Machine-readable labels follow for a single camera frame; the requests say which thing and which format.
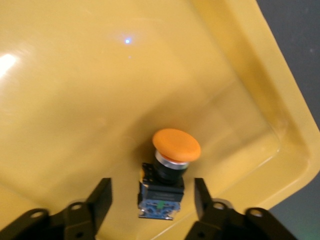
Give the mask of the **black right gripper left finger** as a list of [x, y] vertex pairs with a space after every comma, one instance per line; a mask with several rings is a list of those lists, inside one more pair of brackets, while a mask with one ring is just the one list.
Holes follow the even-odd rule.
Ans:
[[0, 240], [96, 240], [112, 202], [112, 179], [102, 178], [85, 201], [56, 214], [45, 208], [23, 213], [0, 230]]

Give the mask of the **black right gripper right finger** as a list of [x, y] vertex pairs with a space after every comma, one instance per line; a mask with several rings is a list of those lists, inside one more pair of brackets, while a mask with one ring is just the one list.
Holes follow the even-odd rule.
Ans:
[[298, 240], [264, 208], [241, 214], [229, 201], [212, 198], [202, 178], [194, 179], [194, 202], [198, 220], [189, 230], [189, 240]]

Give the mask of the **yellow mushroom push button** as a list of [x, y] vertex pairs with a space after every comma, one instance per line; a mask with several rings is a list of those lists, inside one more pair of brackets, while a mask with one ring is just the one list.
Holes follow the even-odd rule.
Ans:
[[140, 171], [138, 217], [171, 221], [181, 209], [183, 175], [201, 156], [201, 146], [193, 136], [174, 128], [158, 130], [152, 144], [154, 158], [142, 163]]

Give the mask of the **yellow plastic tray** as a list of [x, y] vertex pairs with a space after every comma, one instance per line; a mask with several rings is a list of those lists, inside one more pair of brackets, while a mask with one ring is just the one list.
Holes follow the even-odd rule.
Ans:
[[[153, 134], [201, 146], [173, 220], [138, 217]], [[183, 240], [194, 178], [238, 212], [320, 171], [320, 132], [256, 0], [0, 0], [0, 229], [112, 178], [98, 240]]]

